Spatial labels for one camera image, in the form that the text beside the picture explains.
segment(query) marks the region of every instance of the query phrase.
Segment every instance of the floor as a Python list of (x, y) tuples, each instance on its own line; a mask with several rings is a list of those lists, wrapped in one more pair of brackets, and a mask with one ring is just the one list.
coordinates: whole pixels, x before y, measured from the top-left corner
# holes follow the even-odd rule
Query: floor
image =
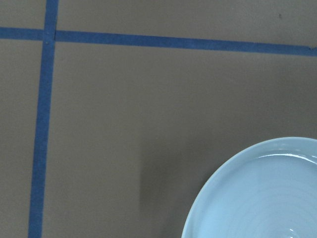
[(317, 138), (317, 1), (0, 2), (0, 237), (181, 237), (211, 174)]

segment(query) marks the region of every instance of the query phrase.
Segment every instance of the blue painter's tape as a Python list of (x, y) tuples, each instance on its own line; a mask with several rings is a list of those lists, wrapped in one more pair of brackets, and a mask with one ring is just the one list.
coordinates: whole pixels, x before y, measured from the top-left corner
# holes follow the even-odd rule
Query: blue painter's tape
[(43, 30), (0, 27), (0, 39), (41, 41)]
[(41, 238), (58, 0), (47, 0), (29, 215), (29, 238)]
[(307, 46), (265, 44), (254, 42), (205, 40), (160, 36), (93, 33), (78, 31), (57, 31), (56, 41), (125, 46), (182, 48), (212, 51), (234, 51), (299, 56), (317, 56), (317, 49)]

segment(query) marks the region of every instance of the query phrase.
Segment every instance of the blue tape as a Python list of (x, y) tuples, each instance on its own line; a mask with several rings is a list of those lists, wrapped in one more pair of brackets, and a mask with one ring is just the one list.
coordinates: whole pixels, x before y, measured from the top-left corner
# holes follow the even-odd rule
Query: blue tape
[(0, 27), (0, 39), (41, 41), (43, 30)]
[(307, 46), (264, 44), (254, 42), (205, 40), (159, 36), (140, 36), (78, 31), (57, 31), (56, 41), (125, 46), (182, 48), (212, 51), (235, 51), (299, 56), (317, 56), (317, 49)]
[(58, 0), (47, 0), (29, 214), (29, 238), (41, 238)]

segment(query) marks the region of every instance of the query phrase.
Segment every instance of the cardboard surface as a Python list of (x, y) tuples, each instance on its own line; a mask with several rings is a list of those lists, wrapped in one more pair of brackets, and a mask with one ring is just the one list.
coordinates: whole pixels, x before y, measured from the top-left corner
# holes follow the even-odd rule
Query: cardboard surface
[(0, 40), (0, 237), (27, 237), (41, 49)]
[(44, 28), (45, 0), (1, 0), (0, 27)]
[(315, 137), (316, 59), (57, 43), (44, 237), (180, 237), (240, 150)]
[(315, 47), (315, 0), (60, 0), (59, 30)]

